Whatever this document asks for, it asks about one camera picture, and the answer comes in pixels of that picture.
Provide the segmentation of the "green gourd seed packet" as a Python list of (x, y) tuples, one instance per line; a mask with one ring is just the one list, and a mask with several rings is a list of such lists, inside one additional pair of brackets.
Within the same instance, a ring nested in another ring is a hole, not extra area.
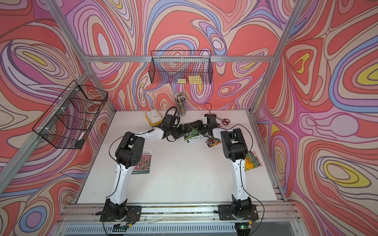
[(190, 143), (193, 143), (193, 142), (199, 142), (200, 140), (201, 140), (201, 136), (200, 135), (199, 136), (192, 135), (190, 138), (184, 140), (184, 142), (186, 144), (190, 144)]

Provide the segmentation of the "yellow sunflower seed packet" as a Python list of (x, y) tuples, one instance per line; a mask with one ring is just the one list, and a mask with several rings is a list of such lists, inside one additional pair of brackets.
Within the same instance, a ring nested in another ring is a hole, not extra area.
[(249, 151), (246, 154), (245, 171), (249, 171), (262, 166), (262, 162), (259, 160), (256, 152)]

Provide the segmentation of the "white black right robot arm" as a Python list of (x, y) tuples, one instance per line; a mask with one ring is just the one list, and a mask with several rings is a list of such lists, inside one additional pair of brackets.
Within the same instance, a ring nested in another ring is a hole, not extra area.
[(243, 136), (240, 124), (231, 128), (223, 127), (218, 123), (218, 117), (215, 114), (206, 114), (206, 121), (195, 121), (184, 124), (182, 130), (185, 134), (190, 131), (198, 131), (200, 135), (207, 137), (210, 142), (214, 143), (217, 138), (220, 139), (222, 150), (225, 158), (229, 161), (232, 169), (233, 194), (232, 201), (228, 205), (218, 205), (215, 211), (220, 220), (248, 220), (255, 222), (259, 219), (257, 207), (252, 200), (257, 198), (247, 191), (245, 167), (247, 164), (247, 155), (251, 150), (247, 146)]

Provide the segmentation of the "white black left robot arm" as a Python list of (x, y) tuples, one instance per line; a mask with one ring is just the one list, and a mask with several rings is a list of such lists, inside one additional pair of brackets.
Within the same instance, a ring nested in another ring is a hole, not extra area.
[(141, 161), (144, 145), (172, 136), (175, 140), (192, 131), (190, 124), (180, 124), (180, 117), (165, 115), (162, 122), (141, 133), (126, 132), (115, 151), (117, 174), (112, 193), (106, 197), (103, 210), (96, 213), (101, 222), (137, 222), (127, 207), (128, 188), (135, 166)]

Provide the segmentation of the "mixed colour flower seed packet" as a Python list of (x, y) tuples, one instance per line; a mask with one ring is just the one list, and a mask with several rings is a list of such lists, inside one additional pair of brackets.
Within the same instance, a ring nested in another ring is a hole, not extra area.
[(218, 144), (221, 144), (221, 139), (211, 137), (211, 138), (208, 138), (205, 141), (205, 143), (206, 143), (207, 147), (211, 148), (211, 147), (214, 147)]

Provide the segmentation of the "pink flower field seed packet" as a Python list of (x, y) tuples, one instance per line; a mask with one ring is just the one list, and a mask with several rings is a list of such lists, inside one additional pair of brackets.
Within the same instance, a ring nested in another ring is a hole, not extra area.
[(147, 149), (142, 152), (142, 157), (139, 163), (135, 166), (132, 174), (149, 174), (151, 170), (152, 150)]

